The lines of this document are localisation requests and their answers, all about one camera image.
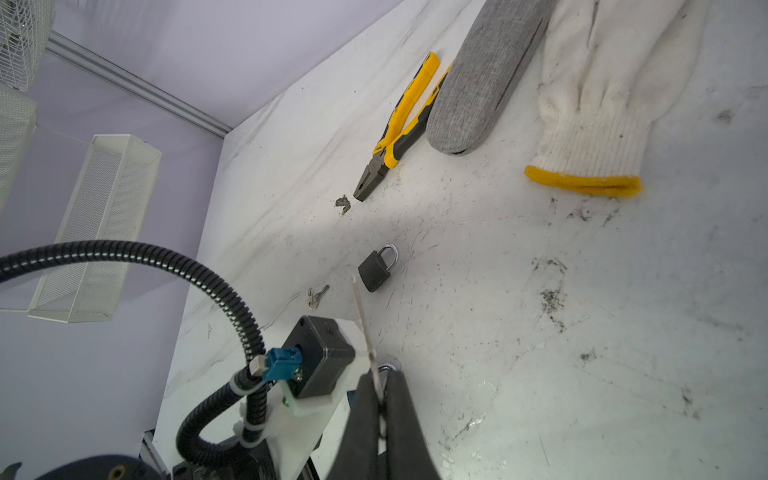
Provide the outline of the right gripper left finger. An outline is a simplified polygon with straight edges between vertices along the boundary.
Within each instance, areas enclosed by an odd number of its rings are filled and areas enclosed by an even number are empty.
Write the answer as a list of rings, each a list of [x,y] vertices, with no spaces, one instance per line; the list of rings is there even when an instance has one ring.
[[[379,460],[381,405],[371,373],[360,378],[351,411],[327,479],[376,480]]]

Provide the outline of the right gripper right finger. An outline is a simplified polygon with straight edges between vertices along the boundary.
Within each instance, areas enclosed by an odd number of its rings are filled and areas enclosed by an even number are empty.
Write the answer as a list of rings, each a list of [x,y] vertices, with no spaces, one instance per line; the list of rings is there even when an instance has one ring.
[[[384,479],[434,479],[440,475],[430,456],[405,375],[390,371],[384,395],[386,448]]]

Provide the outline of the small black padlock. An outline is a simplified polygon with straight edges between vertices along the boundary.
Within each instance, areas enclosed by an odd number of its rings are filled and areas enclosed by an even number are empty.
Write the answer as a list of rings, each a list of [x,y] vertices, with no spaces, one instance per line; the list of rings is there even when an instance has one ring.
[[[394,244],[385,244],[372,251],[359,265],[358,273],[368,292],[375,292],[391,276],[399,261],[399,250]]]

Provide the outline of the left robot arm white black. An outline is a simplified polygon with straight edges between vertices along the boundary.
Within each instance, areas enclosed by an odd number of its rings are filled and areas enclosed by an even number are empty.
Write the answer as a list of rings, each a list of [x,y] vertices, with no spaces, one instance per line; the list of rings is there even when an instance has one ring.
[[[161,480],[170,479],[170,476],[160,473],[139,458],[111,454],[70,462],[37,476],[37,479]]]

